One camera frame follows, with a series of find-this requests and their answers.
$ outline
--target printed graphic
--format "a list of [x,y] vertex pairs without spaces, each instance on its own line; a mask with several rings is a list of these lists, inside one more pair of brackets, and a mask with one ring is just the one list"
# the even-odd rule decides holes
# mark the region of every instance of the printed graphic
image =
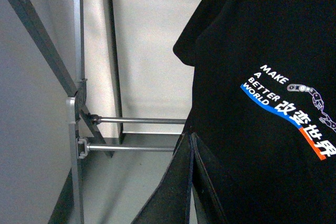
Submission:
[[[267,65],[260,67],[260,69],[268,77],[277,81],[279,84],[285,84],[289,81],[288,78],[272,71]],[[320,160],[325,160],[327,157],[336,155],[336,148],[329,140],[323,139],[323,135],[319,131],[318,126],[312,121],[307,113],[301,109],[297,109],[294,103],[282,100],[281,96],[271,92],[270,89],[267,89],[261,84],[259,79],[262,74],[262,72],[253,74],[253,77],[249,78],[247,82],[240,86],[240,88],[261,108],[280,116],[294,125],[307,140]],[[289,92],[310,94],[315,108],[321,111],[323,115],[319,118],[319,121],[336,132],[336,123],[324,112],[324,101],[314,88],[302,84],[289,84],[287,90]]]
[[287,90],[290,92],[298,91],[298,92],[309,92],[309,94],[313,97],[314,106],[321,111],[322,117],[319,118],[321,123],[324,123],[326,126],[331,128],[336,132],[336,123],[333,122],[328,114],[324,112],[324,101],[322,100],[322,96],[319,92],[317,92],[314,88],[307,87],[301,84],[290,84],[287,87]]

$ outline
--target gray floor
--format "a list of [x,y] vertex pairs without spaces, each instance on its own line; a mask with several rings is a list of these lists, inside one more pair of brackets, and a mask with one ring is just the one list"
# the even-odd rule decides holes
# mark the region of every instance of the gray floor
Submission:
[[[174,146],[178,135],[128,134],[125,144]],[[130,224],[159,184],[172,153],[91,152],[83,174],[86,224]],[[75,224],[71,216],[68,224]],[[196,224],[194,202],[190,224]]]

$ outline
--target orange stripe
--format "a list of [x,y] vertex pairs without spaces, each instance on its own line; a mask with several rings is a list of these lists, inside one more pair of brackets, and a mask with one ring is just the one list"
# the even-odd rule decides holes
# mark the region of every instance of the orange stripe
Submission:
[[315,151],[315,153],[319,156],[320,160],[324,160],[326,159],[326,156],[321,155],[321,151],[320,149],[318,149],[317,147],[314,146],[314,141],[312,141],[310,139],[310,137],[306,134],[304,128],[300,128],[299,131],[303,134],[303,136],[305,137],[305,139],[307,140],[307,142],[310,144],[310,146],[313,148],[313,150]]

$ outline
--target horizontal metal rod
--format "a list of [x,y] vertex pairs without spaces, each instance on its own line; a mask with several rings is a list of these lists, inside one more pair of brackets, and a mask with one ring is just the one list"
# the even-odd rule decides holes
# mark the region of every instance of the horizontal metal rod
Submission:
[[135,151],[135,152],[173,152],[174,146],[134,146],[134,145],[107,145],[107,144],[90,144],[90,151]]
[[185,124],[185,119],[155,118],[100,118],[100,123],[153,123],[153,124]]

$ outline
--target white wall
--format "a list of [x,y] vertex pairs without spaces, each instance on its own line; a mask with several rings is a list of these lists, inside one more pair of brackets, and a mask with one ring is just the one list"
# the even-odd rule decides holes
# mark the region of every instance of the white wall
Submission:
[[[87,106],[92,114],[115,117],[110,21],[104,14],[107,0],[84,0]],[[104,137],[118,137],[116,124],[98,125]],[[83,135],[90,135],[81,127]]]
[[[185,119],[193,68],[172,49],[201,0],[113,0],[124,117]],[[182,125],[125,124],[126,132],[176,133]]]
[[[31,1],[71,66],[69,6],[52,15],[48,0]],[[8,1],[0,6],[0,223],[47,223],[70,170],[67,96]]]

